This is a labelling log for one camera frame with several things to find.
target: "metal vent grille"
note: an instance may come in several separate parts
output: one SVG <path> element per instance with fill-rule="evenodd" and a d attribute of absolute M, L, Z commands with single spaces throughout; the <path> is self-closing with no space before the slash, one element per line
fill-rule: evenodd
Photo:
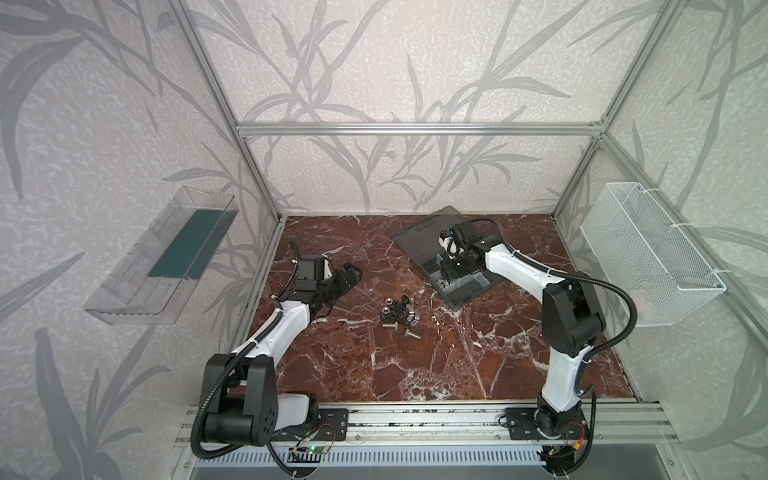
<path fill-rule="evenodd" d="M 290 447 L 276 447 L 286 465 Z M 325 455 L 302 454 L 301 459 L 319 460 L 322 465 L 353 466 L 445 466 L 445 465 L 543 465 L 539 460 L 540 446 L 535 445 L 437 445 L 437 446 L 334 446 Z M 275 464 L 264 447 L 244 447 L 213 460 L 198 461 L 198 468 L 215 466 L 273 467 Z"/>

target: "wall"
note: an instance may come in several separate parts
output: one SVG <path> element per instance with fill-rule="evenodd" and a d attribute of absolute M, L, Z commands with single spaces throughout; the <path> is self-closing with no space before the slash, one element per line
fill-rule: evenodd
<path fill-rule="evenodd" d="M 661 1 L 188 4 L 238 121 L 589 122 Z M 550 211 L 586 143 L 263 137 L 250 147 L 285 211 L 520 213 Z"/>
<path fill-rule="evenodd" d="M 768 2 L 689 1 L 611 133 L 766 304 Z M 599 264 L 579 225 L 607 181 L 599 154 L 558 219 L 575 263 Z M 626 317 L 606 304 L 615 333 Z M 768 471 L 765 350 L 722 300 L 618 347 L 646 400 L 659 400 L 702 479 Z"/>
<path fill-rule="evenodd" d="M 0 478 L 157 478 L 273 221 L 163 2 L 0 4 Z M 173 326 L 83 311 L 181 185 L 240 213 Z"/>

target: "green insert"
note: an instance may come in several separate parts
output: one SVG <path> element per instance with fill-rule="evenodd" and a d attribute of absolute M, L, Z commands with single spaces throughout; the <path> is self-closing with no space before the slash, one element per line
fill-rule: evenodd
<path fill-rule="evenodd" d="M 199 280 L 236 215 L 224 210 L 195 210 L 149 276 Z"/>

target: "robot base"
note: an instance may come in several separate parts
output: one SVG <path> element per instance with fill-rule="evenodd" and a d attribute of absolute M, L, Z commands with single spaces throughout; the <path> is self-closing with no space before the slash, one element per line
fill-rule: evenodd
<path fill-rule="evenodd" d="M 506 427 L 509 431 L 509 438 L 511 440 L 542 440 L 542 439 L 563 439 L 567 437 L 570 440 L 578 440 L 581 437 L 581 429 L 576 425 L 572 425 L 571 422 L 586 424 L 584 419 L 584 413 L 581 411 L 581 404 L 578 405 L 578 410 L 571 418 L 570 422 L 565 424 L 559 434 L 547 436 L 538 426 L 536 416 L 538 410 L 533 407 L 517 408 L 511 407 L 504 410 L 504 417 L 506 421 Z"/>
<path fill-rule="evenodd" d="M 317 425 L 324 425 L 308 442 L 343 442 L 346 440 L 347 423 L 349 422 L 349 410 L 347 409 L 318 409 Z M 275 432 L 272 442 L 295 442 L 303 438 L 292 433 L 291 428 Z"/>

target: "clear plastic container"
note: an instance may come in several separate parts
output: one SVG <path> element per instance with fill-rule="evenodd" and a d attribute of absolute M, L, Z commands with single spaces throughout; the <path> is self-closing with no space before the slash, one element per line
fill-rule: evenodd
<path fill-rule="evenodd" d="M 111 325 L 172 325 L 237 212 L 232 194 L 182 187 L 85 311 Z"/>

